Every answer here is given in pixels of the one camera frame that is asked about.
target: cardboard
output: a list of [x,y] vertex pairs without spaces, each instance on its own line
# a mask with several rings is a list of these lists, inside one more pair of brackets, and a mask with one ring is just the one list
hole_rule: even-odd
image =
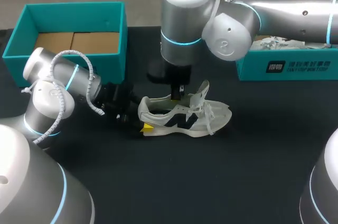
[[43,47],[53,53],[69,50],[72,44],[73,32],[39,33],[34,49]]
[[75,33],[71,49],[84,54],[118,53],[119,36],[116,32]]
[[76,50],[84,54],[118,53],[119,33],[39,33],[35,47],[43,47],[53,53],[64,50]]

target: black table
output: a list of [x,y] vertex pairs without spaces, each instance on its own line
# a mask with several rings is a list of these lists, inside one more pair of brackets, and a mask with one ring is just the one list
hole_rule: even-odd
[[[146,78],[148,61],[159,56],[159,27],[128,31],[127,77],[135,92],[167,95],[168,86]],[[89,189],[96,224],[300,223],[303,186],[338,126],[338,82],[240,82],[234,63],[208,52],[187,92],[204,79],[207,98],[233,112],[214,136],[136,138],[76,107],[49,154]],[[0,88],[0,117],[24,113],[29,95],[2,59]]]

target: teal box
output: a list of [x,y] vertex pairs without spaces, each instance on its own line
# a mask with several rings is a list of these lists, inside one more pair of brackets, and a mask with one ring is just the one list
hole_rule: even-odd
[[[86,54],[102,78],[102,83],[121,83],[125,76],[127,20],[123,2],[85,2],[25,5],[3,59],[19,87],[29,83],[22,73],[33,52],[39,33],[50,32],[119,32],[118,53]],[[86,67],[78,55],[66,59]]]
[[240,80],[338,80],[338,49],[249,51],[238,60]]

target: white shoe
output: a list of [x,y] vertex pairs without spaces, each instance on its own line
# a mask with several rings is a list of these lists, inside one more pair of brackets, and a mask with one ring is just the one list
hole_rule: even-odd
[[188,94],[180,101],[143,97],[138,106],[138,118],[145,123],[144,136],[160,136],[185,133],[191,137],[212,135],[230,118],[229,106],[218,101],[205,100],[209,82],[205,80],[195,94]]

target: silver robotic arm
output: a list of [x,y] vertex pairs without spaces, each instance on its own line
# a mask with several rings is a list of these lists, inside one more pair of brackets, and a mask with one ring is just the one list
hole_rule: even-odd
[[217,57],[246,55],[256,35],[338,43],[336,0],[163,0],[162,57],[189,66],[204,39]]

